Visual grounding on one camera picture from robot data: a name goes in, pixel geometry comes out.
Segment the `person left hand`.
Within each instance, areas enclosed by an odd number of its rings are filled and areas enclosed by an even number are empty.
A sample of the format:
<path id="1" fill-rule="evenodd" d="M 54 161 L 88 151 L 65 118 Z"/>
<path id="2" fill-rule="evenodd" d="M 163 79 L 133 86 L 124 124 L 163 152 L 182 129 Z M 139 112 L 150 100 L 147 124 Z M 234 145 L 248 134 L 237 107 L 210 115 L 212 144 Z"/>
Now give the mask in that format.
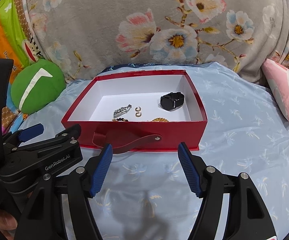
<path id="1" fill-rule="evenodd" d="M 6 211 L 0 210 L 0 231 L 8 240 L 13 240 L 14 236 L 10 234 L 11 231 L 16 230 L 17 220 Z"/>

